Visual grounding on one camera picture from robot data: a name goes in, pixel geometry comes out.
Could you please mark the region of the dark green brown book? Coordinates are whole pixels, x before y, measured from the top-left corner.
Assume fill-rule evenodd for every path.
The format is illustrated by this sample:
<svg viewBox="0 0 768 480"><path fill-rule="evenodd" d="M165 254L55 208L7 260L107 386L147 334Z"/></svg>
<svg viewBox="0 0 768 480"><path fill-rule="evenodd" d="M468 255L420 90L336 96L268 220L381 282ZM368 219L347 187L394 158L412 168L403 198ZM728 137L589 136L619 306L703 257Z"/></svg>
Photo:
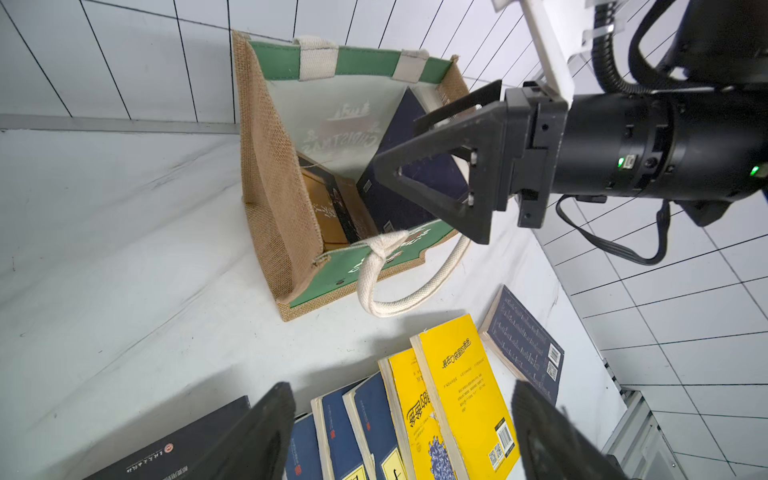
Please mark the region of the dark green brown book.
<svg viewBox="0 0 768 480"><path fill-rule="evenodd" d="M333 174L301 153L297 156L325 251L379 234L353 180Z"/></svg>

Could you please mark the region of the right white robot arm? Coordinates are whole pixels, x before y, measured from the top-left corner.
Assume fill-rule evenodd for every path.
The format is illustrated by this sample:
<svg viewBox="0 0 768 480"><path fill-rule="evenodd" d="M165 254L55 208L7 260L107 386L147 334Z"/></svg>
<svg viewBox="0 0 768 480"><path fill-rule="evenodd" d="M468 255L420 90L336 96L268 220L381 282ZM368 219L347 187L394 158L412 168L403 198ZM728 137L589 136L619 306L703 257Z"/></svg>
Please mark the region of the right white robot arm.
<svg viewBox="0 0 768 480"><path fill-rule="evenodd" d="M617 3L584 7L576 26L591 46L599 93L574 93L553 15L526 1L546 82L493 82L420 117L412 140L374 157L376 179L479 244L510 198L529 229L542 225L551 194L592 203L656 198L651 264L666 254L672 205L705 227L765 191L766 3L690 2L652 65L641 43L670 8L655 2L631 39L629 78L614 57Z"/></svg>

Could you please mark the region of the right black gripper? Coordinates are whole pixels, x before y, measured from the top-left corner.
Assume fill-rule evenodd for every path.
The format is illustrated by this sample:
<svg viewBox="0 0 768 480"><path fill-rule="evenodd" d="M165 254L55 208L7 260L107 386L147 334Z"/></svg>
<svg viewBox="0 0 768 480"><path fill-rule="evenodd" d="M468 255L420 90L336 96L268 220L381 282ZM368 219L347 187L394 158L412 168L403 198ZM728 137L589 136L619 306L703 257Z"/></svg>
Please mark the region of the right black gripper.
<svg viewBox="0 0 768 480"><path fill-rule="evenodd" d="M569 105L536 83L502 86L493 81L421 117L419 104L397 109L371 160L380 232L439 219L487 245L493 213L510 198L519 227L542 226Z"/></svg>

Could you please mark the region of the green jute canvas bag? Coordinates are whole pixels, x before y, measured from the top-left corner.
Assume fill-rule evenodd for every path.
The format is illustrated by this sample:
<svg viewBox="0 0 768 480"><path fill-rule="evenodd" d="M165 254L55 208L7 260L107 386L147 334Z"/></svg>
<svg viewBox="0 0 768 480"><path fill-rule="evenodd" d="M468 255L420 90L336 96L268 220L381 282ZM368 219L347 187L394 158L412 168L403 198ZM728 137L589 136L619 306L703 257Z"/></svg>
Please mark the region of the green jute canvas bag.
<svg viewBox="0 0 768 480"><path fill-rule="evenodd" d="M469 240L432 220L410 230L377 228L377 236L325 251L297 154L355 182L407 91L429 109L467 94L457 59L317 37L275 44L241 32L232 35L232 52L245 213L281 318L293 320L350 294L380 318L423 304L458 266ZM454 237L453 251L424 286L399 300L374 299L377 281L423 264L431 247Z"/></svg>

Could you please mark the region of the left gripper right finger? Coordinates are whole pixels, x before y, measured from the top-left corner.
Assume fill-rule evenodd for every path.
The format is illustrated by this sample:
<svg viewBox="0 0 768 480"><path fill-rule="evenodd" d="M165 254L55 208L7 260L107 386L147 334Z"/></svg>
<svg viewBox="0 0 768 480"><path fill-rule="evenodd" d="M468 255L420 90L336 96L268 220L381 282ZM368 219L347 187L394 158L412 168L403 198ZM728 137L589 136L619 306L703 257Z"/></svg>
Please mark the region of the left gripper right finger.
<svg viewBox="0 0 768 480"><path fill-rule="evenodd" d="M602 454L531 383L516 383L511 400L520 458L528 479L624 479Z"/></svg>

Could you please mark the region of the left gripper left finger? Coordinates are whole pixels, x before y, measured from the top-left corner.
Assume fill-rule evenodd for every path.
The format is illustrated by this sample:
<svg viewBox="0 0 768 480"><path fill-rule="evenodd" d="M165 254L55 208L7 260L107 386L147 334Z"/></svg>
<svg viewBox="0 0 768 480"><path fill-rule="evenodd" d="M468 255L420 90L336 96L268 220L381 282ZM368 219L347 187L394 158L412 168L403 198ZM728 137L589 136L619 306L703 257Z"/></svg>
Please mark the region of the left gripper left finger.
<svg viewBox="0 0 768 480"><path fill-rule="evenodd" d="M185 474L187 479L280 479L296 404L291 386L276 383L233 429Z"/></svg>

